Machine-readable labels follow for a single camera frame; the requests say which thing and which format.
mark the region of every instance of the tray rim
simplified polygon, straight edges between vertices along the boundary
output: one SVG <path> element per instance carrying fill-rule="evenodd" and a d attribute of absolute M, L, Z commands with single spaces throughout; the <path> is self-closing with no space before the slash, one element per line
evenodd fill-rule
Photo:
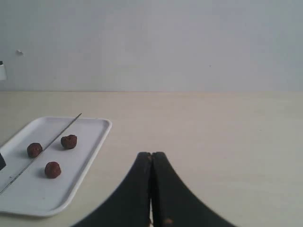
<path fill-rule="evenodd" d="M 2 149 L 4 149 L 6 146 L 8 146 L 8 144 L 10 144 L 13 139 L 18 136 L 19 134 L 22 133 L 23 130 L 25 130 L 27 127 L 29 127 L 30 124 L 34 123 L 35 121 L 39 121 L 45 118 L 59 118 L 59 119 L 74 119 L 74 117 L 59 117 L 59 116 L 44 116 L 44 117 L 38 117 L 32 121 L 30 121 L 28 124 L 26 124 L 24 127 L 22 127 L 15 135 L 13 135 L 8 141 L 6 141 L 5 144 L 3 144 L 0 147 L 0 151 Z M 76 181 L 76 183 L 74 184 L 73 188 L 70 190 L 70 193 L 67 197 L 67 199 L 57 208 L 50 210 L 50 211 L 32 211 L 32 212 L 23 212 L 20 210 L 6 210 L 6 209 L 0 209 L 0 213 L 7 213 L 7 214 L 18 214 L 18 215 L 25 215 L 25 216 L 34 216 L 34 217 L 50 217 L 53 216 L 55 214 L 58 214 L 60 212 L 62 212 L 64 209 L 66 209 L 68 207 L 68 205 L 71 203 L 72 199 L 74 198 L 77 190 L 79 189 L 80 185 L 82 184 L 84 177 L 86 176 L 90 166 L 92 165 L 93 161 L 95 160 L 99 150 L 101 149 L 107 135 L 109 134 L 109 131 L 112 128 L 112 122 L 109 119 L 106 118 L 89 118 L 89 117 L 81 117 L 80 119 L 86 119 L 86 120 L 101 120 L 101 121 L 106 121 L 108 123 L 108 127 L 106 128 L 102 139 L 100 140 L 100 142 L 98 143 L 98 145 L 96 146 L 96 149 L 93 151 L 92 155 L 90 156 L 87 164 L 84 166 L 78 180 Z"/>

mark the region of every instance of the table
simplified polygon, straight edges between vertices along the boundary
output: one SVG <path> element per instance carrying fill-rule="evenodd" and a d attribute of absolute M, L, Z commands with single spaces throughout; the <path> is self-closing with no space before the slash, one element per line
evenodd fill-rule
<path fill-rule="evenodd" d="M 71 205 L 5 226 L 70 226 L 125 177 L 140 151 L 164 151 L 210 208 L 240 227 L 303 226 L 303 93 L 0 92 L 0 144 L 41 116 L 113 127 Z"/>

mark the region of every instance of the small black object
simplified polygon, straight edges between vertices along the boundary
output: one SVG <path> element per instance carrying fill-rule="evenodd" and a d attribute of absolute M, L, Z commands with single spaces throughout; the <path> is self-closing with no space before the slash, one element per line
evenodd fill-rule
<path fill-rule="evenodd" d="M 152 154 L 151 171 L 154 227 L 234 227 L 185 186 L 163 152 Z"/>
<path fill-rule="evenodd" d="M 0 153 L 0 170 L 6 167 L 6 163 L 4 161 L 4 158 L 2 157 L 2 154 Z"/>
<path fill-rule="evenodd" d="M 139 153 L 114 193 L 74 227 L 148 227 L 151 160 L 150 153 Z"/>

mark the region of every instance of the plastic tray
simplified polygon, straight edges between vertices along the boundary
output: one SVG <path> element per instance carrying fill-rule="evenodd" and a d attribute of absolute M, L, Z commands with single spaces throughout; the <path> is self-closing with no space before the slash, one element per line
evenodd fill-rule
<path fill-rule="evenodd" d="M 73 118 L 38 118 L 0 148 L 7 166 L 0 171 L 0 191 L 31 161 L 27 147 L 38 142 L 45 147 Z M 0 195 L 0 212 L 51 216 L 65 209 L 79 188 L 111 128 L 105 119 L 77 119 L 62 136 L 74 134 L 77 146 L 64 150 L 61 136 Z M 62 173 L 55 179 L 44 174 L 45 165 L 56 161 Z"/>

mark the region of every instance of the white wall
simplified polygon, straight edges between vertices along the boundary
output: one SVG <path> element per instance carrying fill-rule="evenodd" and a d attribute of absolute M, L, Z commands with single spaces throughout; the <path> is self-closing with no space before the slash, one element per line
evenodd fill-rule
<path fill-rule="evenodd" d="M 303 90 L 302 9 L 302 0 L 0 0 L 9 77 L 0 90 Z"/>

